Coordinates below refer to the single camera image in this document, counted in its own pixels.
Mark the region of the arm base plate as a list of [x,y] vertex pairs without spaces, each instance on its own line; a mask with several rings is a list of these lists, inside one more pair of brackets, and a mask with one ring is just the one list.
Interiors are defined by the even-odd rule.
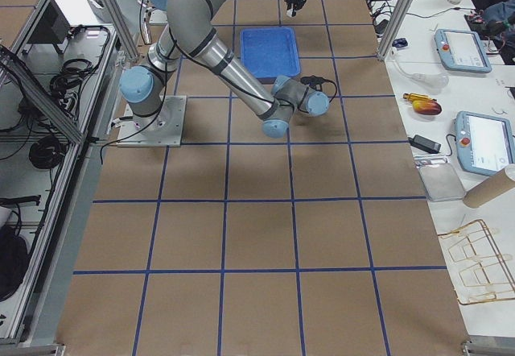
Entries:
[[125,116],[130,120],[121,123],[117,147],[180,147],[183,134],[187,97],[167,95],[157,118],[134,117],[128,104]]

